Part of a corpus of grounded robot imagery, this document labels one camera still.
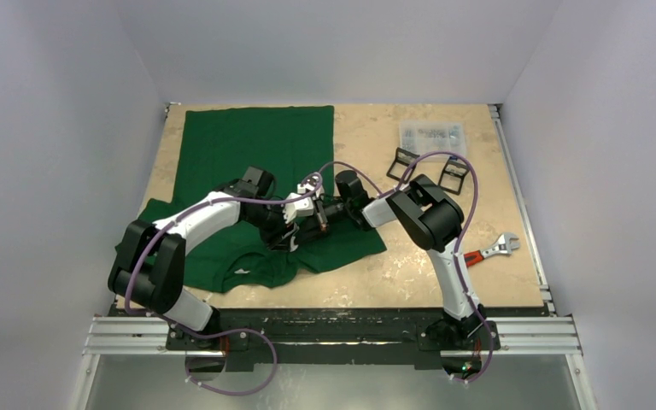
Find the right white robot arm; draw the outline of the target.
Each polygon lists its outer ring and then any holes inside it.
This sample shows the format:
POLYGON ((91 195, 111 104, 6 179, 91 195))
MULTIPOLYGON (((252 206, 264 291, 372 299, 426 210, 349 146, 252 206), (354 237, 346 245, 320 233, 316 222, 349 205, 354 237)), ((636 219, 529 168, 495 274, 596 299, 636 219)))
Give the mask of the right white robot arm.
POLYGON ((369 196, 356 171, 341 171, 335 182, 339 195, 313 199, 313 211, 301 221, 291 243, 319 241, 345 220, 362 231, 398 221, 413 243, 427 252, 436 274, 442 295, 437 331, 458 348, 475 341, 484 312, 460 251, 465 219, 461 207, 423 174, 383 198, 369 196))

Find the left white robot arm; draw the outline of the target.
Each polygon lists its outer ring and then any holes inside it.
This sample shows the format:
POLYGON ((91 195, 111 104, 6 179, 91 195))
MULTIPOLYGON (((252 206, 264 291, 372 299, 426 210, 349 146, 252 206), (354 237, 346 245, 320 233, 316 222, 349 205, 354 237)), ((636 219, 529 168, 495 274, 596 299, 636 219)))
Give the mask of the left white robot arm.
POLYGON ((186 257, 216 233, 247 222, 268 240, 290 241, 295 219, 308 194, 272 199, 274 176, 249 167, 240 179, 218 185, 202 200, 175 215, 148 222, 131 222, 117 247, 108 288, 123 299, 129 314, 150 312, 187 328, 187 337, 199 349, 220 340, 217 308, 185 288, 186 257))

